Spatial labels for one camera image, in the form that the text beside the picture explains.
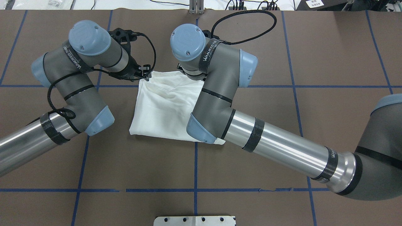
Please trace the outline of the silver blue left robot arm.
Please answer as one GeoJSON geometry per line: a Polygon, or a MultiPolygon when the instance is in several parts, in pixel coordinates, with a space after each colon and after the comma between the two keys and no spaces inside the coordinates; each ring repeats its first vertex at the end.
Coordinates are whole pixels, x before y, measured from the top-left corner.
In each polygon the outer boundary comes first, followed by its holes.
{"type": "Polygon", "coordinates": [[[114,121],[88,74],[94,71],[125,81],[149,79],[155,65],[139,65],[131,43],[141,32],[107,31],[91,20],[77,22],[61,47],[36,59],[33,76],[47,88],[51,110],[1,139],[1,176],[86,133],[93,136],[114,121]]]}

